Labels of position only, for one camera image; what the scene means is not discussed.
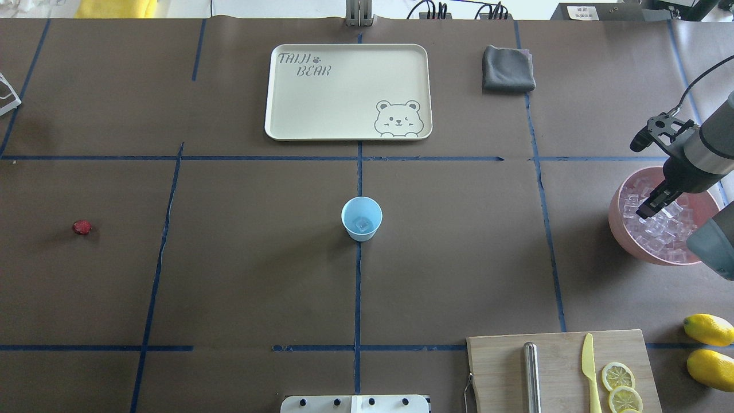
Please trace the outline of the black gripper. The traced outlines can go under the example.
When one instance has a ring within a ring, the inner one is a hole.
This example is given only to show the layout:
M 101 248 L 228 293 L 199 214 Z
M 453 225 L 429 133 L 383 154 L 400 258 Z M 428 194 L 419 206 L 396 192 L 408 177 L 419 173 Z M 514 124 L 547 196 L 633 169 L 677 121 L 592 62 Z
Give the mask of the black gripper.
M 650 219 L 682 193 L 703 193 L 717 183 L 717 175 L 695 167 L 685 157 L 669 157 L 663 165 L 664 180 L 639 205 L 640 219 Z

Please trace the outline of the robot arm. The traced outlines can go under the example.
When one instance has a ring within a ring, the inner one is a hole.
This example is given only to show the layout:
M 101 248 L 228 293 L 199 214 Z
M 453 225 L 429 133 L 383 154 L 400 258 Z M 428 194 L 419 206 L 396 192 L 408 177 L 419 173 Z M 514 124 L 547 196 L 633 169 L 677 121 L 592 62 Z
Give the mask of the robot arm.
M 656 144 L 667 155 L 663 180 L 639 206 L 643 219 L 657 215 L 683 193 L 707 191 L 733 168 L 733 94 L 702 125 L 663 112 L 649 118 L 632 139 L 640 152 Z M 692 233 L 686 241 L 700 261 L 724 279 L 733 280 L 732 204 L 728 204 Z

